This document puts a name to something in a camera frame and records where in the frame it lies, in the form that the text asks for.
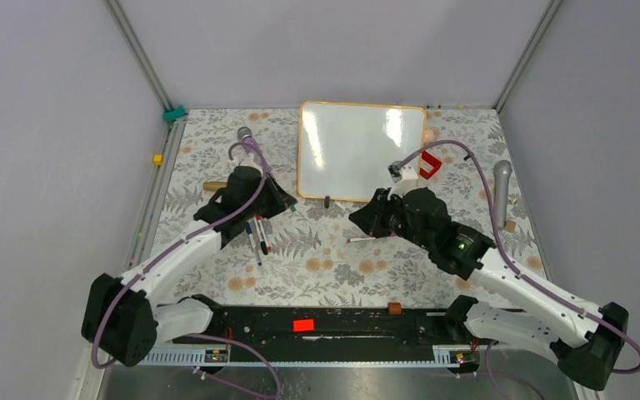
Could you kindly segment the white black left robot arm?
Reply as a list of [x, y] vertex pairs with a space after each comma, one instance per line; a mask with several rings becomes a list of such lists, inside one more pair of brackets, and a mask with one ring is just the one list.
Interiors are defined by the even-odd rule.
[[127, 367], [139, 364], [159, 343], [196, 333], [213, 343], [225, 331], [210, 302], [188, 297], [163, 302], [192, 268], [212, 258], [247, 231], [255, 217], [270, 219], [297, 204], [270, 174], [235, 167], [225, 187], [199, 208], [192, 221], [163, 250], [117, 277], [102, 274], [89, 290], [82, 337], [92, 344], [92, 362], [103, 350]]

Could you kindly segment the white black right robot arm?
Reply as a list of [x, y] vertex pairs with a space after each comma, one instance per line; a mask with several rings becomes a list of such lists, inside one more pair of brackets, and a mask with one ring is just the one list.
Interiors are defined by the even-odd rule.
[[494, 291], [517, 306], [503, 311], [460, 295], [448, 308], [444, 330], [455, 343], [492, 339], [535, 353], [574, 382], [602, 391], [621, 353], [628, 311], [582, 300], [503, 256], [476, 229], [454, 222], [445, 202], [428, 188], [400, 197], [379, 188], [348, 219], [372, 238], [396, 236], [427, 251], [447, 274]]

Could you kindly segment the yellow framed whiteboard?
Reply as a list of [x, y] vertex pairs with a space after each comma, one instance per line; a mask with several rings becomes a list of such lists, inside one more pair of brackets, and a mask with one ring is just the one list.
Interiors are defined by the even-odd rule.
[[297, 192], [304, 198], [368, 202], [393, 185], [388, 166], [423, 145], [421, 107], [305, 102], [299, 109]]

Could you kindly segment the blue capped marker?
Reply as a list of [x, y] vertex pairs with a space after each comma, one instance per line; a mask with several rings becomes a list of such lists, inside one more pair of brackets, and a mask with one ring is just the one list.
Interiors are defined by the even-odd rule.
[[257, 243], [255, 241], [255, 238], [254, 238], [254, 235], [253, 235], [253, 230], [252, 230], [252, 227], [251, 227], [251, 224], [250, 224], [249, 221], [246, 221], [245, 229], [246, 229], [248, 240], [250, 242], [252, 253], [253, 253], [253, 255], [255, 256], [255, 259], [256, 259], [256, 263], [257, 263], [257, 265], [259, 267], [261, 267], [263, 265], [263, 263], [262, 263], [262, 259], [261, 259], [261, 256], [260, 256], [260, 251], [259, 251], [258, 245], [257, 245]]

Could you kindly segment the red capped marker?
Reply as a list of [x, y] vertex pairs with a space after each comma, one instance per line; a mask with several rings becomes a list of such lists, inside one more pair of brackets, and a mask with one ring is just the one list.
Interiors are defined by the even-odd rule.
[[257, 227], [257, 235], [261, 244], [261, 251], [264, 255], [268, 255], [271, 252], [271, 248], [268, 245], [268, 238], [263, 226], [263, 219], [260, 215], [257, 215], [254, 219]]

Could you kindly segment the golden brown microphone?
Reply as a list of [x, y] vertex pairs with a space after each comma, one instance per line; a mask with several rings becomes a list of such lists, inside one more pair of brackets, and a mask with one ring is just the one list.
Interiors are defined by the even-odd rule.
[[202, 189], [205, 192], [215, 193], [217, 190], [223, 189], [228, 185], [227, 182], [208, 181], [202, 184]]

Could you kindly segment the purple glitter microphone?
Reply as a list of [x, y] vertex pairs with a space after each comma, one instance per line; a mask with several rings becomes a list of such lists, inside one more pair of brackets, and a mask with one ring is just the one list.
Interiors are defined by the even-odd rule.
[[253, 132], [249, 127], [242, 126], [237, 130], [237, 139], [242, 142], [253, 138]]

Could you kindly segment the floral patterned table mat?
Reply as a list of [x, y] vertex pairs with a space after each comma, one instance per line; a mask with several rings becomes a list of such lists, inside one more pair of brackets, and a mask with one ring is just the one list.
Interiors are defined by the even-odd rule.
[[[228, 148], [237, 130], [251, 128], [272, 172], [288, 193], [297, 191], [299, 113], [295, 109], [197, 109], [188, 114], [157, 224], [152, 250], [163, 250], [209, 199], [203, 183], [231, 172]], [[432, 153], [442, 167], [430, 188], [453, 220], [490, 233], [487, 188], [481, 177], [508, 159], [498, 115], [488, 109], [445, 109], [427, 115], [427, 126], [451, 144]], [[272, 306], [445, 308], [461, 294], [507, 308], [495, 292], [437, 269], [427, 254], [399, 238], [347, 243], [365, 237], [349, 220], [353, 202], [300, 198], [292, 211], [264, 222], [271, 252], [256, 263], [242, 234], [193, 267], [163, 297], [164, 303], [203, 294], [218, 303]]]

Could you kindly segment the pink peach cylinder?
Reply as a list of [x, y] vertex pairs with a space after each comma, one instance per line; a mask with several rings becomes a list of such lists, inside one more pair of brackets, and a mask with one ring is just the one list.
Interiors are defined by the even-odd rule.
[[428, 144], [432, 143], [438, 136], [439, 131], [434, 127], [429, 127], [425, 129], [422, 133], [422, 143]]

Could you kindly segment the small tan wooden cube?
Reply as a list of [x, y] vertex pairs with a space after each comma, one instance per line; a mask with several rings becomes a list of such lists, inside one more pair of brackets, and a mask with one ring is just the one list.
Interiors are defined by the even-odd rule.
[[514, 233], [517, 227], [517, 223], [513, 220], [508, 220], [505, 223], [504, 229], [509, 233]]

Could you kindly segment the silver grey microphone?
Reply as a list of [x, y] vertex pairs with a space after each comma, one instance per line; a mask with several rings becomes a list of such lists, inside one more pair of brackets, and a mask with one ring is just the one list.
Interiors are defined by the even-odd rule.
[[494, 179], [493, 219], [498, 228], [503, 228], [507, 218], [508, 187], [513, 166], [508, 160], [500, 160], [494, 165], [492, 172]]

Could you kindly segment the small brown wooden block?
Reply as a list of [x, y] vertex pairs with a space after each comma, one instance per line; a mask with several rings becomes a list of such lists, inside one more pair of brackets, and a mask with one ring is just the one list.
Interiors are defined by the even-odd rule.
[[400, 302], [390, 302], [387, 305], [387, 313], [389, 315], [401, 315], [403, 312], [402, 304]]

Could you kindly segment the small yellow cube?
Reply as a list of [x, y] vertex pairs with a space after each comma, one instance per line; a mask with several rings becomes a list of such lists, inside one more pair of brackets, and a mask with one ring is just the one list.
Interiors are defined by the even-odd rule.
[[162, 166], [163, 165], [163, 155], [162, 154], [156, 154], [153, 156], [152, 158], [152, 162], [155, 166]]

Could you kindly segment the teal corner clip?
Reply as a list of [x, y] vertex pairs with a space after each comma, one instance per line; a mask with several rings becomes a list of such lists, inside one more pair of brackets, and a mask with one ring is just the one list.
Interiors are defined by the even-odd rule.
[[179, 118], [183, 118], [188, 115], [187, 109], [180, 105], [170, 111], [166, 111], [162, 117], [166, 123], [174, 123]]

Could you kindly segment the red plastic frame box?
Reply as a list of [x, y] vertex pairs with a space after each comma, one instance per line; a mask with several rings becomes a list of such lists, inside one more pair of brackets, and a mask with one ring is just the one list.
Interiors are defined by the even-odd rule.
[[439, 171], [442, 165], [443, 162], [430, 152], [422, 152], [420, 155], [418, 175], [428, 181]]

